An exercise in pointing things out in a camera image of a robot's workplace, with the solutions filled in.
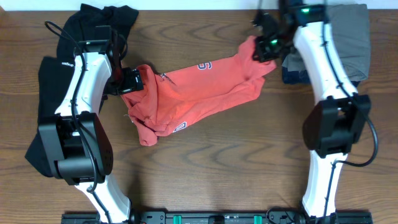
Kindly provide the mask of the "red orange t-shirt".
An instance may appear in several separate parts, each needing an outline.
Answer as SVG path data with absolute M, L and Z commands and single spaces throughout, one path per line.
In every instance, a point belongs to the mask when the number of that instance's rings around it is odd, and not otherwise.
M 248 37 L 232 57 L 172 72 L 155 73 L 149 65 L 138 66 L 143 90 L 121 98 L 137 128 L 140 144 L 153 146 L 159 137 L 257 99 L 265 75 L 272 72 L 276 64 L 253 60 L 254 40 L 253 36 Z

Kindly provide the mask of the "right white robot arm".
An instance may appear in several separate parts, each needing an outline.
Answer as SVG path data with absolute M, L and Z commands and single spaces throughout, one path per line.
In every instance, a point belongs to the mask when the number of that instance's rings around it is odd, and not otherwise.
M 335 207 L 343 166 L 370 165 L 377 156 L 378 138 L 369 119 L 371 100 L 358 93 L 336 50 L 326 4 L 280 1 L 278 19 L 258 9 L 252 23 L 262 32 L 255 39 L 253 60 L 268 62 L 295 49 L 313 89 L 315 106 L 302 126 L 310 170 L 295 222 L 371 223 L 369 213 L 339 213 Z M 349 162 L 348 154 L 366 124 L 373 135 L 373 154 L 366 162 Z

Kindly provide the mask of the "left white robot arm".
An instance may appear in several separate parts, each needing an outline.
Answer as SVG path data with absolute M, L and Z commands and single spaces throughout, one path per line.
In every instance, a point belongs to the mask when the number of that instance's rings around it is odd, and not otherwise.
M 125 38 L 111 26 L 95 27 L 92 40 L 77 42 L 50 21 L 45 26 L 75 46 L 74 73 L 60 106 L 39 123 L 52 175 L 83 192 L 96 213 L 66 213 L 62 223 L 140 223 L 141 216 L 111 173 L 113 148 L 98 117 L 108 95 L 144 88 L 138 70 L 123 67 Z

